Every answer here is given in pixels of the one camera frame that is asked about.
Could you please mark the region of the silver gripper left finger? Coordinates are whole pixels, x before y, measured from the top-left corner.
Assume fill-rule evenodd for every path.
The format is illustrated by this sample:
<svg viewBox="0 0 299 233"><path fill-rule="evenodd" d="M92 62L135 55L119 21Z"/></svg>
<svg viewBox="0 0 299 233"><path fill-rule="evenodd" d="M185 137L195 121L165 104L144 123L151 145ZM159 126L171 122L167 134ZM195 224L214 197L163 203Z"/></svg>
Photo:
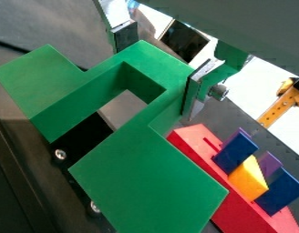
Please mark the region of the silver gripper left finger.
<svg viewBox="0 0 299 233"><path fill-rule="evenodd" d="M92 0L102 20L114 52L119 53L139 41L138 23L130 17L126 0Z"/></svg>

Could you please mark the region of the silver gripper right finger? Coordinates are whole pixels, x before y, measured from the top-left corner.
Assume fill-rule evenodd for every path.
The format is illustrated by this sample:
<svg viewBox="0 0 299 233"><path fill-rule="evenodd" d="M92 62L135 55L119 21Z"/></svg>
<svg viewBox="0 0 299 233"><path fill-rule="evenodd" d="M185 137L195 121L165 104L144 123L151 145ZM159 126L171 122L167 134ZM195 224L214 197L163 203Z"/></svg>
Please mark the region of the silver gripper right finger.
<svg viewBox="0 0 299 233"><path fill-rule="evenodd" d="M226 42L218 41L214 57L223 63L218 66L218 62L209 58L187 77L182 103L182 115L186 119L195 118L209 96L219 101L225 99L227 89L221 82L241 71L249 55Z"/></svg>

